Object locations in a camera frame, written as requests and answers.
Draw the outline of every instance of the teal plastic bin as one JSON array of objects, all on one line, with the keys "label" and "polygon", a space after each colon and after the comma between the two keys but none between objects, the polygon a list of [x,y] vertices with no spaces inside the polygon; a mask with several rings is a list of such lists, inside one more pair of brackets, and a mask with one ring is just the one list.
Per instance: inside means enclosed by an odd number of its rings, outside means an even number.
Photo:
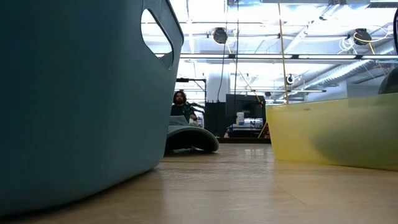
[{"label": "teal plastic bin", "polygon": [[[142,38],[145,9],[173,48],[160,60]],[[0,27],[0,216],[159,163],[183,44],[169,1],[2,0]]]}]

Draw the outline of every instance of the exposed ductwork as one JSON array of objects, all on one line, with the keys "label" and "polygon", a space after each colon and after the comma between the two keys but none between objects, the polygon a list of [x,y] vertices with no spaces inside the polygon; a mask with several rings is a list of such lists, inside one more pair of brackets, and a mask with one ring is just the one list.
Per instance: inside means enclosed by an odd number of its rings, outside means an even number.
[{"label": "exposed ductwork", "polygon": [[[383,44],[382,46],[377,48],[377,51],[381,55],[385,54],[394,54],[395,49],[394,46],[388,42]],[[309,82],[306,82],[303,85],[300,85],[298,87],[295,87],[294,89],[296,90],[306,90],[311,87],[315,87],[318,85],[329,85],[332,83],[338,83],[342,80],[346,80],[350,77],[353,77],[361,72],[364,72],[366,69],[370,69],[373,66],[376,65],[375,60],[360,60],[348,65],[340,65],[337,66],[336,68],[333,68],[313,80],[310,80]]]}]

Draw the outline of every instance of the plastic bin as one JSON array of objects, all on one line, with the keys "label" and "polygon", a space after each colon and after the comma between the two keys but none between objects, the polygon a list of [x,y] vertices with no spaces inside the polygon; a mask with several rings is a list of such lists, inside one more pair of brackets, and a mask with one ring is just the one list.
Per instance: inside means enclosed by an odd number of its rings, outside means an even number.
[{"label": "plastic bin", "polygon": [[[170,68],[144,43],[145,9],[172,44]],[[3,0],[0,27],[0,216],[78,200],[159,163],[183,44],[169,1]]]},{"label": "plastic bin", "polygon": [[268,106],[275,158],[398,171],[398,93]]}]

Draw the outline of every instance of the wooden floor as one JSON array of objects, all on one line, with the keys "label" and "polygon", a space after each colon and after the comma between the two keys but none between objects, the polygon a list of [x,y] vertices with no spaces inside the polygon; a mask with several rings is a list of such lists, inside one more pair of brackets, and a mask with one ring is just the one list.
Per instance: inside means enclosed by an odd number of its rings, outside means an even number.
[{"label": "wooden floor", "polygon": [[398,172],[274,160],[270,145],[182,151],[79,203],[6,223],[398,223]]}]

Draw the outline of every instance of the yellow translucent bin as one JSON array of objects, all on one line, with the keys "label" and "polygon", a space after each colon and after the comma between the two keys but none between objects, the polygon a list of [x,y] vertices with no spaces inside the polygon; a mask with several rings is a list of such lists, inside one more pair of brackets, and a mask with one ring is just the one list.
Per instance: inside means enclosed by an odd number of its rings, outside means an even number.
[{"label": "yellow translucent bin", "polygon": [[268,106],[282,161],[398,170],[398,94]]}]

